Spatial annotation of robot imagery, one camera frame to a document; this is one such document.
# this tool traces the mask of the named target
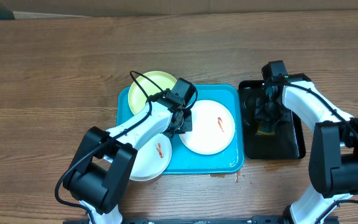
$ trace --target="white plate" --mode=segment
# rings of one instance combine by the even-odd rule
[[[161,144],[162,158],[156,148]],[[169,138],[158,134],[150,139],[138,152],[129,179],[146,181],[158,177],[171,161],[172,146]]]
[[[212,100],[197,101],[191,109],[193,130],[180,135],[184,145],[203,155],[212,155],[225,149],[233,140],[234,118],[222,104]]]

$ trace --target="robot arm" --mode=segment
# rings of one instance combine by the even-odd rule
[[[172,90],[150,96],[151,113],[150,104],[146,104],[124,124],[107,131],[93,127],[84,135],[70,164],[70,168],[76,167],[63,179],[63,186],[89,208],[93,224],[122,222],[117,204],[127,187],[137,151],[156,134],[191,131],[191,111],[185,106],[195,91],[190,82],[180,78]],[[92,162],[92,157],[80,161],[100,145],[104,147],[93,156],[111,162],[108,170]]]
[[[291,84],[302,86],[310,91],[317,93],[321,96],[332,108],[334,108],[339,115],[341,115],[345,120],[349,121],[350,118],[353,118],[352,115],[343,112],[335,105],[333,105],[330,101],[328,101],[315,87],[312,82],[308,81],[297,81],[292,82]],[[314,131],[314,126],[318,122],[323,121],[332,121],[332,122],[340,122],[339,119],[335,117],[328,110],[326,106],[323,105],[321,101],[319,101],[315,96],[310,93],[300,90],[299,88],[292,86],[284,86],[283,87],[283,97],[282,97],[283,105],[292,110],[298,117],[307,125],[311,132]]]
[[[329,214],[325,212],[334,201],[358,194],[358,143],[344,123],[310,92],[320,96],[344,120],[350,121],[355,130],[358,130],[358,118],[329,102],[306,75],[288,75],[282,61],[269,62],[262,74],[269,99],[293,111],[313,132],[309,163],[311,185],[301,199],[284,211],[284,216],[290,223],[313,224],[325,214],[321,219],[323,223]],[[354,153],[342,155],[341,146],[345,145],[353,147]]]

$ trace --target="yellow plate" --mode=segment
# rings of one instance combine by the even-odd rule
[[[153,82],[155,82],[163,90],[167,88],[172,89],[177,82],[175,77],[166,72],[152,71],[146,72],[144,75],[153,80]],[[136,81],[139,82],[149,96],[160,91],[153,83],[143,77],[137,77]],[[135,82],[133,82],[129,88],[128,104],[133,114],[139,113],[139,111],[141,111],[146,104],[146,96],[142,93],[142,90],[140,90]]]

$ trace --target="blue tray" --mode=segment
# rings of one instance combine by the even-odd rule
[[[236,132],[225,150],[213,155],[201,155],[188,149],[178,135],[171,139],[172,158],[163,174],[216,174],[238,171],[245,161],[242,142],[239,95],[227,84],[195,85],[199,100],[213,100],[224,105],[233,115]],[[133,117],[128,105],[129,87],[118,96],[117,125]]]

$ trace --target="wooden table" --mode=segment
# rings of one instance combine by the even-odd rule
[[[272,60],[307,74],[358,116],[358,11],[0,21],[0,223],[84,217],[57,203],[53,190],[86,130],[115,126],[130,70],[237,86],[262,79]],[[246,160],[225,178],[131,183],[120,210],[153,219],[279,215],[310,184],[312,135],[304,132],[308,153],[300,161]],[[358,205],[334,214],[358,223]]]

